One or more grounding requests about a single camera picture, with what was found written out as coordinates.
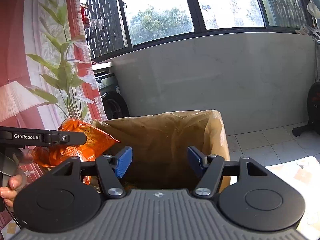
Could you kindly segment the person's left hand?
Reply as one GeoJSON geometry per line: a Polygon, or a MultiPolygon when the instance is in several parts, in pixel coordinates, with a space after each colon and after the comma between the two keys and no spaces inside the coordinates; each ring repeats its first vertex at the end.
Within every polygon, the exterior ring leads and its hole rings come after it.
{"type": "Polygon", "coordinates": [[[18,157],[17,161],[9,160],[8,157],[1,154],[1,174],[7,177],[7,182],[1,185],[1,198],[11,211],[17,194],[26,185],[26,175],[20,166],[32,162],[33,156],[28,150],[22,151],[22,155],[18,157]]]}

